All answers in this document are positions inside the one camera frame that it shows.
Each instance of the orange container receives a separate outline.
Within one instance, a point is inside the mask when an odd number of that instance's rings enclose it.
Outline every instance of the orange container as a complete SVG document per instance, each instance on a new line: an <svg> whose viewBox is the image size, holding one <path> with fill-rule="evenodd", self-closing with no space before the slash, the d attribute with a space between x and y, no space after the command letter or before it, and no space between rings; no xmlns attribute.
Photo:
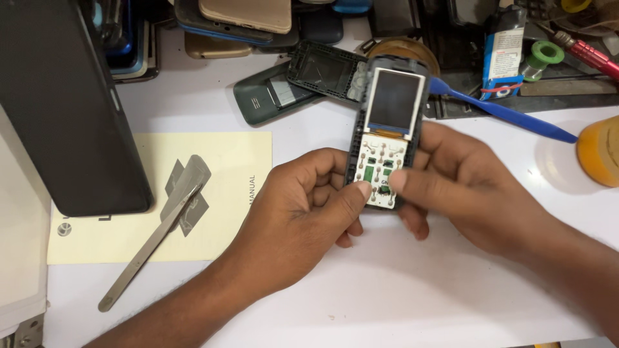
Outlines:
<svg viewBox="0 0 619 348"><path fill-rule="evenodd" d="M619 187L619 116L585 128L576 144L582 169L595 181Z"/></svg>

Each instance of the phone screen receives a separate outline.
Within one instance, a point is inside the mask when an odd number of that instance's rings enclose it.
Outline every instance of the phone screen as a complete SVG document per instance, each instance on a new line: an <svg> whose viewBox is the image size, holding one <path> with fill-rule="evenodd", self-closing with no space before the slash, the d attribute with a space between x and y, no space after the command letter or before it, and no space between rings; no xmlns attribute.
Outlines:
<svg viewBox="0 0 619 348"><path fill-rule="evenodd" d="M373 98L368 111L368 125L397 128L408 134L417 115L415 102L420 84L421 78L418 76L378 70L378 79L373 86Z"/></svg>

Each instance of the white table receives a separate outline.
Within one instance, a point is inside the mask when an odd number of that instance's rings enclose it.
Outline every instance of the white table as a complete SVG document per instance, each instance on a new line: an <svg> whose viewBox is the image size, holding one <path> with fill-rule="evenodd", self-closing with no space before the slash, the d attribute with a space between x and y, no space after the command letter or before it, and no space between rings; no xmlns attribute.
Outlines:
<svg viewBox="0 0 619 348"><path fill-rule="evenodd" d="M369 37L365 19L347 20L338 47L354 50ZM193 60L180 30L162 31L162 53L155 80L118 87L132 131L272 131L273 165L320 147L348 150L355 109L331 98L259 128L245 123L232 87L281 61L277 55ZM617 114L608 107L535 116L578 134ZM487 142L552 214L619 247L619 191L588 179L573 145L493 118L444 123ZM305 279L238 315L206 346L499 348L598 334L531 272L477 250L442 217L430 216L421 243L394 214L368 211L361 221L366 232L352 249L333 248ZM49 267L45 347L85 344L208 263L147 263L108 313L97 303L125 264Z"/></svg>

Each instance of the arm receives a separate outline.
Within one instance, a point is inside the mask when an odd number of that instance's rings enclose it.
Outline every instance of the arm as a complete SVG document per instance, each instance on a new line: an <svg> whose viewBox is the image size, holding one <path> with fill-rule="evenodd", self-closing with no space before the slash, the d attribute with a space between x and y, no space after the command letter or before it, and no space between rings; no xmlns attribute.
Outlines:
<svg viewBox="0 0 619 348"><path fill-rule="evenodd" d="M519 262L588 311L619 347L619 253L550 215L484 143L425 122L411 170L389 184L408 203L398 214L418 240L427 209L479 248Z"/></svg>
<svg viewBox="0 0 619 348"><path fill-rule="evenodd" d="M334 243L352 246L371 185L342 188L346 159L322 149L273 168L219 258L86 347L199 347L255 301L298 282Z"/></svg>

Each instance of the metal tweezers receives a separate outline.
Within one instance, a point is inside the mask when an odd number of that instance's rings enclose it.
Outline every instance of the metal tweezers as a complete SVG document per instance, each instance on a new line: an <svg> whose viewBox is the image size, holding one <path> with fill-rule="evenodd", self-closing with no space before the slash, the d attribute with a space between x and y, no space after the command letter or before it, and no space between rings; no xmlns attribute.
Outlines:
<svg viewBox="0 0 619 348"><path fill-rule="evenodd" d="M99 311L106 312L112 308L114 303L118 300L120 295L127 288L127 285L131 282L131 279L136 276L136 274L140 271L142 266L149 259L150 255L157 249L159 244L161 244L162 240L165 236L170 232L170 230L176 226L178 223L178 219L183 214L183 211L187 208L189 203L193 201L196 197L197 193L200 192L202 188L202 184L196 185L185 198L172 210L170 215L165 218L165 220L157 227L157 229L150 235L149 239L142 245L140 251L133 257L131 262L127 265L124 271L118 276L118 279L112 287L109 289L108 293L105 294L101 302L99 302Z"/></svg>

